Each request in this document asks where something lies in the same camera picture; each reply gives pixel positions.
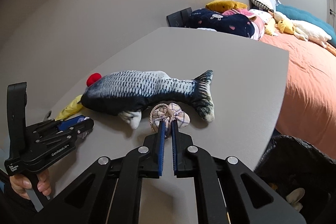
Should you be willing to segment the person's left hand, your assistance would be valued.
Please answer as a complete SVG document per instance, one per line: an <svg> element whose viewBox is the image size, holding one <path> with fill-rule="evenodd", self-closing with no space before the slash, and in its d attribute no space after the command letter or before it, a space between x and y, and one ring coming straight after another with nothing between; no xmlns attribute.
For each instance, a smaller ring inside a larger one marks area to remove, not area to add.
<svg viewBox="0 0 336 224"><path fill-rule="evenodd" d="M39 180L37 183L38 191L41 192L44 196L49 196L52 192L49 170L44 170L37 176ZM32 189L33 185L26 176L23 176L22 174L15 174L14 176L10 176L10 184L16 194L27 200L30 199L27 190Z"/></svg>

